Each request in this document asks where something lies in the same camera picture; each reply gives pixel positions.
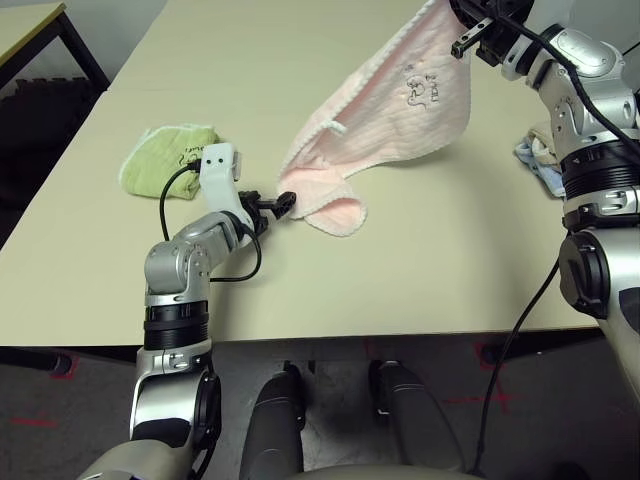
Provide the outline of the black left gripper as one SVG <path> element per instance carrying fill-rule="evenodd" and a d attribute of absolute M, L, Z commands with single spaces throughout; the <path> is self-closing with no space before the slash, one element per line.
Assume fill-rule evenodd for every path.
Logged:
<path fill-rule="evenodd" d="M 276 220 L 280 220 L 294 209 L 297 195 L 292 191 L 281 193 L 275 200 L 264 199 L 258 191 L 241 191 L 239 198 L 243 209 L 253 222 L 253 231 L 261 236 L 269 226 L 269 220 L 263 211 L 271 211 Z"/>

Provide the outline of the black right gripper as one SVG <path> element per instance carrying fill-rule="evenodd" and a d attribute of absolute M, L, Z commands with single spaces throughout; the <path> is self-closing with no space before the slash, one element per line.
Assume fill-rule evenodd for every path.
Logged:
<path fill-rule="evenodd" d="M 449 4 L 463 26 L 451 55 L 460 60 L 476 45 L 475 54 L 490 66 L 504 63 L 533 6 L 532 1 L 500 0 L 450 0 Z"/>

